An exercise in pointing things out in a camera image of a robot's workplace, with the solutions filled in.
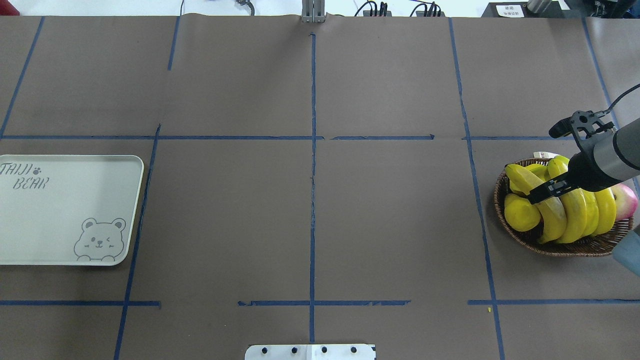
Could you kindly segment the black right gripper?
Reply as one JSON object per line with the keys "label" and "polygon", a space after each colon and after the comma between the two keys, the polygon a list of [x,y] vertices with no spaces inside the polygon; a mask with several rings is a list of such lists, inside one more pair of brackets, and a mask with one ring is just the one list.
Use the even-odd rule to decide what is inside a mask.
{"label": "black right gripper", "polygon": [[528,201],[535,205],[550,198],[559,198],[577,188],[603,191],[611,187],[611,177],[605,172],[610,164],[611,152],[608,150],[580,151],[569,160],[567,174],[560,174],[531,189]]}

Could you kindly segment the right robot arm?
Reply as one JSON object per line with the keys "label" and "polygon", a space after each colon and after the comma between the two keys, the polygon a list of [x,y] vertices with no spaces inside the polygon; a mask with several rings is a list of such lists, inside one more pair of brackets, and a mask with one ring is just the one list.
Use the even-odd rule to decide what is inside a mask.
{"label": "right robot arm", "polygon": [[530,191],[531,204],[583,189],[603,191],[639,175],[640,120],[636,119],[617,131],[611,122],[603,124],[595,115],[576,112],[558,121],[549,130],[554,139],[573,135],[579,148],[567,166],[567,172],[554,176]]}

